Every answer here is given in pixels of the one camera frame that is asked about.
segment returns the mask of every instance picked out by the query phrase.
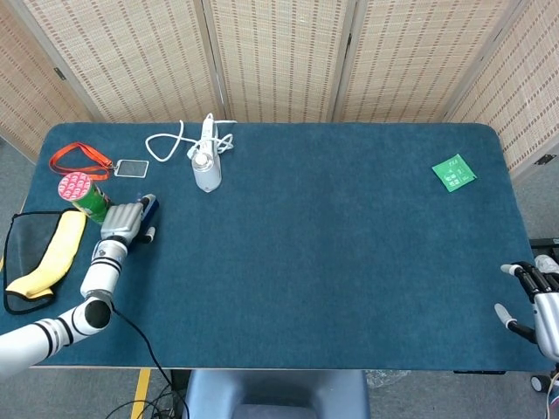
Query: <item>charging cable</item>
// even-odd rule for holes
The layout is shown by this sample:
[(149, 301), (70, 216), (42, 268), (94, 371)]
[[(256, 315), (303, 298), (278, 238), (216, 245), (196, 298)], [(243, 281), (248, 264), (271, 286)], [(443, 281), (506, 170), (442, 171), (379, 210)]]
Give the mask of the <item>charging cable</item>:
[[(208, 115), (206, 116), (206, 120), (208, 120), (208, 119), (212, 120), (214, 125), (236, 124), (237, 123), (235, 120), (213, 120), (213, 114), (212, 113), (208, 113)], [(183, 120), (179, 120), (179, 123), (181, 124), (181, 128), (179, 129), (178, 135), (160, 133), (160, 134), (150, 135), (148, 138), (146, 138), (146, 149), (152, 155), (152, 157), (154, 159), (156, 159), (157, 161), (160, 161), (161, 163), (164, 163), (164, 162), (168, 161), (173, 156), (173, 154), (175, 153), (176, 148), (181, 143), (181, 141), (186, 141), (186, 142), (190, 142), (190, 143), (193, 144), (190, 147), (188, 153), (186, 154), (189, 159), (192, 159), (192, 155), (194, 154), (194, 152), (197, 149), (200, 148), (200, 144), (202, 143), (202, 141), (214, 141), (214, 142), (216, 142), (217, 143), (217, 152), (219, 154), (222, 154), (224, 151), (231, 150), (233, 148), (233, 134), (227, 134), (224, 138), (218, 138), (219, 134), (217, 132), (217, 127), (216, 127), (216, 130), (215, 130), (216, 131), (216, 136), (215, 137), (201, 138), (199, 140), (194, 140), (192, 138), (183, 137), (184, 125), (185, 124), (184, 124)], [(167, 137), (167, 138), (174, 138), (175, 139), (175, 144), (173, 145), (173, 148), (171, 149), (169, 154), (166, 157), (163, 157), (163, 158), (156, 155), (154, 153), (154, 151), (151, 149), (151, 147), (149, 146), (150, 141), (152, 141), (154, 138), (161, 138), (161, 137)]]

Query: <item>floor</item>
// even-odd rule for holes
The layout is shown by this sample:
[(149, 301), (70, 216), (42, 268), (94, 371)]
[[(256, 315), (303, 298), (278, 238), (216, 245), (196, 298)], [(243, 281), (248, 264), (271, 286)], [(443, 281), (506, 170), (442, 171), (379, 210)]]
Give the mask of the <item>floor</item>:
[[(11, 215), (23, 204), (33, 166), (0, 140), (0, 237)], [(531, 237), (559, 236), (559, 162), (515, 185), (515, 192)], [(135, 397), (137, 370), (37, 368), (0, 383), (0, 418), (104, 418)], [(454, 374), (444, 372), (372, 371), (369, 399), (375, 419), (542, 418), (543, 395), (532, 391), (529, 374)], [(154, 371), (148, 387), (152, 400), (165, 388)], [(168, 407), (170, 400), (162, 401)], [(132, 407), (113, 419), (131, 417)]]

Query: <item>woven panel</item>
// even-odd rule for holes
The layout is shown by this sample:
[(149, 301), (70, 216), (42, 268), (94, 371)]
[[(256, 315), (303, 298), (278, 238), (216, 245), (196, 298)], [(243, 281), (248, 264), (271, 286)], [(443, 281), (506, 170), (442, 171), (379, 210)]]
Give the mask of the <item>woven panel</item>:
[(25, 0), (109, 121), (217, 113), (191, 1)]
[(47, 131), (61, 122), (90, 120), (56, 75), (35, 38), (0, 1), (0, 130), (36, 160)]
[(559, 134), (556, 0), (530, 2), (450, 120), (493, 127), (510, 170)]
[(210, 3), (232, 117), (327, 120), (348, 1)]
[(507, 0), (369, 1), (343, 121), (438, 120)]

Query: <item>can lid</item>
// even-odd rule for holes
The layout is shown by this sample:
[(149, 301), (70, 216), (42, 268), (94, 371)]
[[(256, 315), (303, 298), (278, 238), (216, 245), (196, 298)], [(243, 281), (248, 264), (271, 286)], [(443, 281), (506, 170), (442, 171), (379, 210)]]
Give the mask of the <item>can lid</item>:
[(77, 201), (87, 195), (91, 188), (91, 178), (85, 173), (72, 172), (59, 183), (59, 195), (67, 201)]

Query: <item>blue table mat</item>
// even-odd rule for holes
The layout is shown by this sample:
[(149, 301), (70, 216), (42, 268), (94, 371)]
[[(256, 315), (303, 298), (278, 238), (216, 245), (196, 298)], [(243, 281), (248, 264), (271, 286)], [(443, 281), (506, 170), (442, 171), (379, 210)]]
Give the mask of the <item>blue table mat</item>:
[[(117, 203), (146, 193), (161, 208), (155, 241), (124, 262), (115, 304), (165, 367), (538, 370), (550, 363), (508, 332), (505, 304), (532, 323), (528, 299), (499, 266), (531, 260), (499, 139), (478, 124), (237, 124), (223, 181), (194, 183), (188, 145), (166, 163), (144, 139), (178, 124), (56, 126), (25, 211), (62, 210), (48, 160), (72, 141), (113, 161), (150, 160), (145, 179), (111, 177)], [(185, 135), (198, 138), (200, 124)], [(166, 155), (173, 141), (153, 141)], [(448, 193), (431, 167), (460, 153), (478, 176)], [(88, 163), (79, 153), (63, 165)], [(79, 304), (99, 226), (88, 222), (56, 302), (0, 313), (0, 333)], [(151, 366), (122, 320), (48, 365)]]

